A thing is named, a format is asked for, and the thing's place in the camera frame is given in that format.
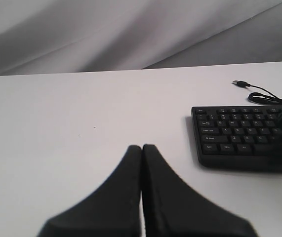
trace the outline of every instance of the white table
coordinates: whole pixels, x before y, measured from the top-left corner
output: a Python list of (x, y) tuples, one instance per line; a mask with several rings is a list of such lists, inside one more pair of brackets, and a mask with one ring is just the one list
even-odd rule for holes
[(197, 163), (192, 106), (252, 105), (245, 80), (282, 97), (282, 62), (0, 77), (0, 236), (32, 237), (94, 191), (130, 144), (155, 144), (192, 188), (282, 236), (282, 175)]

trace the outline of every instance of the usb cable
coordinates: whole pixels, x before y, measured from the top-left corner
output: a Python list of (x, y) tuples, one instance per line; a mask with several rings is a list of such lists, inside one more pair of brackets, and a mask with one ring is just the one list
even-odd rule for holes
[(251, 85), (249, 83), (247, 83), (246, 81), (242, 81), (242, 80), (235, 80), (232, 82), (234, 85), (237, 85), (239, 87), (255, 87), (258, 89), (261, 89), (263, 91), (266, 91), (268, 94), (272, 95), (265, 95), (262, 93), (258, 93), (258, 92), (253, 92), (250, 93), (248, 96), (248, 100), (257, 104), (263, 104), (263, 105), (282, 105), (282, 99), (275, 96), (273, 93), (270, 93), (268, 90), (265, 90), (264, 88), (261, 88), (259, 86), (255, 86), (255, 85)]

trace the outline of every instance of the black rubber pad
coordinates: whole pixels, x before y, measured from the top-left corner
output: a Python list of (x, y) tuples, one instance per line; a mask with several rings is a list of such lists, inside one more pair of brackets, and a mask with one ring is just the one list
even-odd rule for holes
[(141, 189), (147, 237), (256, 237), (250, 223), (191, 189), (154, 145), (143, 147)]
[(89, 197), (47, 221), (39, 237), (139, 237), (142, 150), (130, 146)]

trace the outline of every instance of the black keyboard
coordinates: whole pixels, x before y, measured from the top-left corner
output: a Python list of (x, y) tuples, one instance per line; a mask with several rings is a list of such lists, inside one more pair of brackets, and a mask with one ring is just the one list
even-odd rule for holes
[(282, 172), (282, 106), (192, 107), (199, 162), (236, 171)]

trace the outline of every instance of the keyboard key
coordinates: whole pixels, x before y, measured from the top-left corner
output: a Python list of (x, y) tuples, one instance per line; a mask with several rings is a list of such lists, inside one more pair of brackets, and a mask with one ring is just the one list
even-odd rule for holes
[(281, 111), (281, 109), (270, 108), (270, 109), (267, 110), (267, 112), (269, 114), (278, 114), (278, 113), (281, 113), (282, 111)]
[(253, 115), (244, 115), (243, 116), (245, 120), (253, 120), (254, 116)]
[(232, 143), (242, 143), (241, 138), (239, 136), (231, 136)]
[(206, 114), (206, 111), (203, 110), (203, 109), (197, 109), (197, 110), (196, 110), (196, 114), (205, 115), (205, 114)]
[(280, 128), (273, 128), (273, 129), (271, 129), (271, 131), (276, 136), (282, 135), (282, 130)]
[(259, 144), (268, 144), (268, 140), (265, 136), (257, 136), (256, 140)]
[(219, 116), (216, 113), (210, 113), (209, 114), (209, 119), (210, 120), (218, 120)]
[(218, 125), (218, 127), (226, 127), (225, 121), (217, 121), (216, 124)]
[(254, 138), (252, 136), (244, 136), (243, 139), (244, 139), (245, 143), (247, 143), (247, 144), (254, 144), (255, 143)]
[(267, 127), (276, 127), (276, 124), (274, 121), (265, 121), (265, 125)]
[(202, 134), (219, 135), (220, 131), (218, 128), (201, 128)]
[(249, 121), (241, 121), (242, 127), (250, 127), (250, 122)]
[(263, 123), (261, 121), (253, 121), (254, 127), (263, 127)]
[(222, 120), (230, 120), (230, 116), (229, 115), (220, 115), (220, 118)]
[(262, 113), (261, 109), (252, 109), (251, 111), (254, 114), (261, 114)]
[(222, 133), (224, 135), (231, 135), (232, 134), (232, 130), (230, 128), (222, 128)]
[(281, 143), (281, 137), (280, 136), (272, 136), (269, 137), (269, 141), (271, 144), (280, 144)]
[(197, 120), (208, 120), (206, 115), (197, 115)]
[(235, 133), (236, 135), (244, 135), (244, 134), (245, 134), (243, 128), (234, 128), (234, 133)]
[(199, 121), (198, 125), (200, 127), (214, 127), (214, 122), (213, 121)]
[(268, 129), (268, 128), (260, 128), (259, 129), (259, 133), (261, 134), (261, 135), (270, 135), (270, 130)]
[(215, 144), (204, 144), (202, 146), (202, 151), (204, 154), (216, 155), (219, 153), (218, 148)]
[(229, 141), (227, 136), (202, 136), (201, 139), (208, 143), (227, 143)]
[(267, 118), (271, 120), (276, 120), (278, 116), (277, 115), (267, 115)]
[(255, 115), (255, 118), (258, 119), (258, 120), (265, 120), (264, 115)]
[(274, 145), (254, 145), (254, 153), (255, 155), (267, 155), (273, 151)]
[(247, 128), (246, 130), (249, 135), (257, 135), (256, 128)]
[(241, 115), (232, 115), (233, 120), (241, 120), (242, 116)]
[(219, 109), (218, 113), (219, 114), (227, 114), (228, 110), (227, 109)]
[(229, 109), (229, 112), (232, 114), (237, 114), (239, 110), (238, 109)]
[(229, 126), (230, 127), (238, 127), (239, 123), (237, 121), (229, 121)]
[(250, 109), (243, 108), (243, 109), (241, 109), (241, 112), (244, 113), (244, 114), (249, 114), (250, 113)]
[(239, 155), (251, 155), (252, 154), (252, 150), (251, 150), (250, 145), (238, 144), (237, 145), (237, 149), (238, 149), (238, 154)]
[(223, 155), (233, 155), (235, 153), (234, 146), (232, 144), (221, 144), (220, 153)]

